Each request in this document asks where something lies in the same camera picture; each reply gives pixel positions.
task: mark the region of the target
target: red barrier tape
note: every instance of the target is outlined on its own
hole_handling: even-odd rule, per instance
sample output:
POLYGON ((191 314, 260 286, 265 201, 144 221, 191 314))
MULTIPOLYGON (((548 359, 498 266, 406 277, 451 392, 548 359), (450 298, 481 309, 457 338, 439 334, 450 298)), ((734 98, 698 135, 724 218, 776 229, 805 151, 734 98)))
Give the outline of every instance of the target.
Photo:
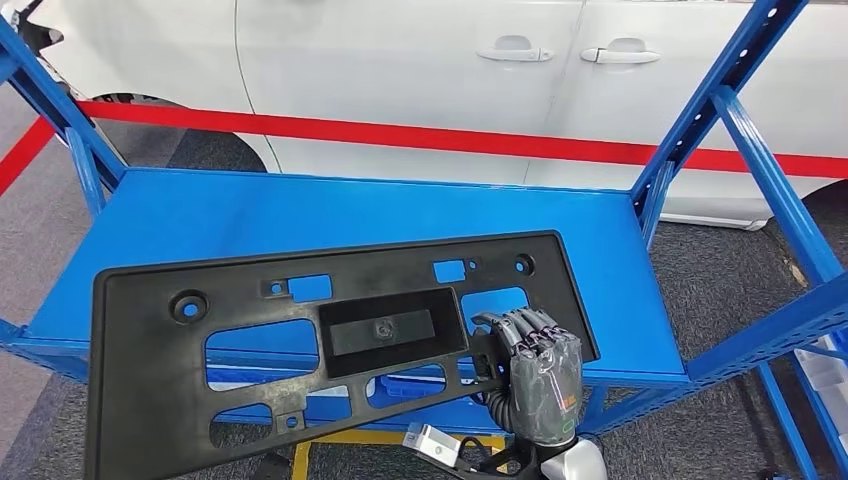
POLYGON ((38 117, 8 152, 0 160, 0 195, 9 188, 15 179, 26 169, 38 155, 50 138, 53 137, 53 127, 44 119, 38 117))
MULTIPOLYGON (((169 127, 554 160, 645 165, 656 149, 653 145, 635 143, 216 112, 158 105, 105 102, 79 102, 79 105, 86 114, 95 118, 169 127)), ((776 156, 787 175, 848 178, 848 159, 788 154, 776 156)), ((697 170, 748 171, 739 152, 726 150, 698 149, 685 166, 697 170)))

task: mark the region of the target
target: robotic hand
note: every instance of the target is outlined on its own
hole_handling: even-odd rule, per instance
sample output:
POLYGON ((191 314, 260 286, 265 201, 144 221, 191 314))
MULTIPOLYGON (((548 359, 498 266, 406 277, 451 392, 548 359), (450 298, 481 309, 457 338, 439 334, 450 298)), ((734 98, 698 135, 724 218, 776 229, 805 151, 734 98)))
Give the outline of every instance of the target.
POLYGON ((504 315, 483 313, 472 321, 489 325, 509 356, 508 386, 483 394, 495 423, 515 434, 510 447, 471 466, 462 459, 467 444, 429 426, 412 424, 403 444, 443 471, 462 479, 606 480, 598 447, 576 435, 582 404, 583 363, 580 339, 546 313, 529 308, 504 315), (497 468, 515 460, 515 475, 497 468))

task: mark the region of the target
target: cable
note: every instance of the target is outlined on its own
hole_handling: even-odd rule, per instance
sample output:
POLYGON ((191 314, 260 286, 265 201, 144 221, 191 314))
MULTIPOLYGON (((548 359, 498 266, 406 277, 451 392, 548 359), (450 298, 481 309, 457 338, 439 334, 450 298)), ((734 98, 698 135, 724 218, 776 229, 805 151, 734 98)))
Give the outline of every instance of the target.
POLYGON ((510 408, 512 396, 509 389, 486 392, 483 401, 486 403, 486 408, 489 409, 489 415, 495 421, 495 425, 507 433, 514 433, 512 409, 510 408))

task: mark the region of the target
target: white car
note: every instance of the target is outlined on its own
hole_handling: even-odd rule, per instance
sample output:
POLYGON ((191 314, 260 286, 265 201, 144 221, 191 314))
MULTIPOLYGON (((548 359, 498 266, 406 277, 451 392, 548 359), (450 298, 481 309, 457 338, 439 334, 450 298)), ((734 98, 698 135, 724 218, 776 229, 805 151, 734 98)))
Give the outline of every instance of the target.
MULTIPOLYGON (((749 9, 723 1, 14 0, 81 98, 656 145, 749 9)), ((848 5, 811 4, 743 90, 775 152, 848 162, 848 5)), ((629 188, 641 167, 240 135, 269 172, 629 188)), ((734 150, 721 125, 702 148, 734 150)), ((702 157, 710 163, 710 156, 702 157)), ((745 173, 684 169, 663 218, 758 228, 745 173)), ((792 176, 805 196, 840 178, 792 176)))

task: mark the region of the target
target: mounting hole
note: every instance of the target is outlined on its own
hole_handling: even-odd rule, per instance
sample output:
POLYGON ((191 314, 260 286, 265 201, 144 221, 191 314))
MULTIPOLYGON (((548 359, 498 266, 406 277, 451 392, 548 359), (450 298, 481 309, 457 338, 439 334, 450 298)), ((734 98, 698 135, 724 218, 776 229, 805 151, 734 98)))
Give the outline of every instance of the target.
POLYGON ((530 255, 522 253, 515 257, 515 271, 522 275, 532 275, 536 269, 533 258, 530 255))
POLYGON ((197 290, 187 290, 171 300, 171 316, 180 323, 192 323, 206 315, 209 304, 197 290))
POLYGON ((197 315, 197 305, 194 303, 187 303, 183 306, 183 315, 186 317, 193 317, 197 315))

